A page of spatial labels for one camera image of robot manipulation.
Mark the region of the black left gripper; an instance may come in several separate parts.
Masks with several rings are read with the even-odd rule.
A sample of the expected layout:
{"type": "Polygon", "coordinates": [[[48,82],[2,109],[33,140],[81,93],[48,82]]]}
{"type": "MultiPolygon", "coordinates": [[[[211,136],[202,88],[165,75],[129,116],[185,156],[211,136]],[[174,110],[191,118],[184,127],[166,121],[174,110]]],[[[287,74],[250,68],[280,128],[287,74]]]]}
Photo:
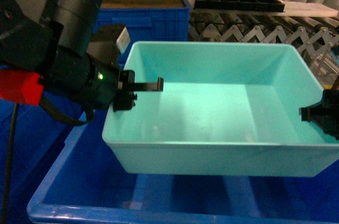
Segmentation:
{"type": "Polygon", "coordinates": [[[138,96],[134,92],[162,92],[164,79],[157,82],[135,82],[133,70],[90,60],[90,72],[84,87],[79,92],[80,103],[93,109],[106,109],[113,102],[113,111],[129,111],[136,104],[138,96]]]}

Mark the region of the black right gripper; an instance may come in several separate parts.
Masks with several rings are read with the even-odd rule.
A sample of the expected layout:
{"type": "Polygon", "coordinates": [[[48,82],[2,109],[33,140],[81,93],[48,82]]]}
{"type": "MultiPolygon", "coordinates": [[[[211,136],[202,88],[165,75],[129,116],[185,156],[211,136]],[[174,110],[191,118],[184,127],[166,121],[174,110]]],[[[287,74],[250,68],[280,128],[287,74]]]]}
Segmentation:
{"type": "Polygon", "coordinates": [[[338,140],[338,90],[323,90],[320,104],[299,109],[302,121],[323,124],[323,131],[338,140]]]}

